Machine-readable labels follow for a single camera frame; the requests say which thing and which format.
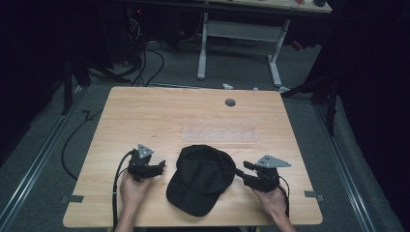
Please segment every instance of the cap brim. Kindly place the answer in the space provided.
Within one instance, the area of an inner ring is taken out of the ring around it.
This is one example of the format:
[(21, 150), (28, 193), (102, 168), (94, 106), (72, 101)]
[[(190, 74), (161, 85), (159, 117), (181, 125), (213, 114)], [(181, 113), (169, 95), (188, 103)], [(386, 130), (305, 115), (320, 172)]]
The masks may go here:
[(219, 197), (219, 194), (202, 195), (186, 188), (178, 171), (174, 173), (166, 189), (166, 198), (172, 205), (195, 217), (206, 216)]

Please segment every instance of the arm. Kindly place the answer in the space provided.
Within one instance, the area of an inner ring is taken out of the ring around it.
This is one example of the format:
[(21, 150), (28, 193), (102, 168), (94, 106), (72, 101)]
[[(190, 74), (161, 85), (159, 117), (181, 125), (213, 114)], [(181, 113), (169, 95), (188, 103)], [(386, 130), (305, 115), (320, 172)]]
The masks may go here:
[(123, 209), (121, 210), (121, 215), (118, 219), (118, 225), (115, 232), (133, 231), (136, 212), (138, 211), (152, 180), (153, 178), (149, 178), (145, 179), (142, 183), (138, 183), (133, 180), (132, 175), (130, 175), (128, 171), (123, 173), (123, 180), (120, 186)]
[(286, 205), (283, 192), (278, 188), (270, 192), (263, 192), (256, 189), (252, 189), (253, 193), (257, 196), (262, 205), (263, 210), (268, 214), (275, 222), (280, 232), (295, 232), (296, 229), (286, 216)]

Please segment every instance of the round hole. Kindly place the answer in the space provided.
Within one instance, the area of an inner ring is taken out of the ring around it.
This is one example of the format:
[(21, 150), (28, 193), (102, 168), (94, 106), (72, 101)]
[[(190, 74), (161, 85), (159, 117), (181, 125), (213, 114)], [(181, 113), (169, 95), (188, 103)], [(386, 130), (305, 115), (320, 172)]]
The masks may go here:
[(227, 99), (227, 100), (225, 100), (225, 104), (227, 106), (235, 106), (236, 102), (233, 99)]

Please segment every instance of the baseball cap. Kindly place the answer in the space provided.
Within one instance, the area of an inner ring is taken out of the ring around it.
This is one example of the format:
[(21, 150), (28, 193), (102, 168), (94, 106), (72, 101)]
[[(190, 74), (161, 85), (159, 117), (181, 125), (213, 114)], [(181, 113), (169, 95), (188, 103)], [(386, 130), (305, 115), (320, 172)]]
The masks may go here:
[(232, 184), (236, 169), (228, 154), (208, 145), (183, 148), (176, 166), (166, 198), (195, 217), (203, 217), (214, 208), (220, 195)]

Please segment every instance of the desk leg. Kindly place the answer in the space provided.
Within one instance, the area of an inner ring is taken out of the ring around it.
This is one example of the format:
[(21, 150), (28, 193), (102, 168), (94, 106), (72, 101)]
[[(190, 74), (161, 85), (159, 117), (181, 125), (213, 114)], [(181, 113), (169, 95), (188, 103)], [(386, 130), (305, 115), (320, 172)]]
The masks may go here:
[(204, 23), (202, 29), (202, 47), (201, 54), (199, 55), (198, 76), (200, 80), (205, 79), (206, 69), (206, 40), (208, 37), (208, 13), (204, 13)]
[(289, 27), (290, 19), (284, 21), (281, 28), (279, 38), (277, 41), (277, 46), (275, 47), (275, 52), (273, 55), (268, 56), (269, 67), (271, 68), (272, 79), (277, 87), (281, 86), (280, 76), (277, 67), (277, 59), (280, 52), (280, 48), (283, 44), (284, 37), (286, 36), (287, 28)]

